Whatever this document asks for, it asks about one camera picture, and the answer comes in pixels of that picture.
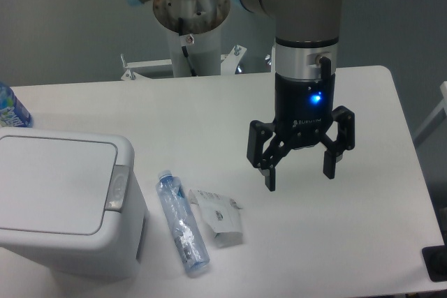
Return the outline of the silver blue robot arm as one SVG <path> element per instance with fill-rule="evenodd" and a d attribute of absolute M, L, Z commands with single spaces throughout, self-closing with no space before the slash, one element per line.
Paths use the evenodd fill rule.
<path fill-rule="evenodd" d="M 247 158 L 275 189 L 276 166 L 292 150 L 322 144 L 324 175 L 333 179 L 343 153 L 355 146 L 355 115 L 333 105 L 342 0 L 127 0 L 152 2 L 159 24 L 174 35 L 177 77 L 217 75 L 220 47 L 199 43 L 222 26 L 230 6 L 275 22 L 274 119 L 249 125 Z"/>

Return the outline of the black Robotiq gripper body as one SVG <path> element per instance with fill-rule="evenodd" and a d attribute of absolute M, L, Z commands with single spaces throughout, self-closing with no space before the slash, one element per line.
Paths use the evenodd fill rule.
<path fill-rule="evenodd" d="M 332 124 L 335 75 L 301 81 L 275 75 L 275 139 L 292 148 L 313 147 Z"/>

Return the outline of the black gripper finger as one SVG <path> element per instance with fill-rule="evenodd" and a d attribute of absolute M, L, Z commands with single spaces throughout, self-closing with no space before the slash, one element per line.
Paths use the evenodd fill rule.
<path fill-rule="evenodd" d="M 290 151 L 285 142 L 274 135 L 274 124 L 253 120 L 249 124 L 247 159 L 264 176 L 269 191 L 276 190 L 276 166 Z"/>
<path fill-rule="evenodd" d="M 332 140 L 326 133 L 332 123 L 337 124 L 337 136 Z M 355 147 L 355 114 L 347 107 L 340 105 L 331 113 L 319 117 L 316 122 L 316 136 L 325 147 L 323 157 L 323 173 L 329 179 L 335 178 L 336 164 L 343 153 Z"/>

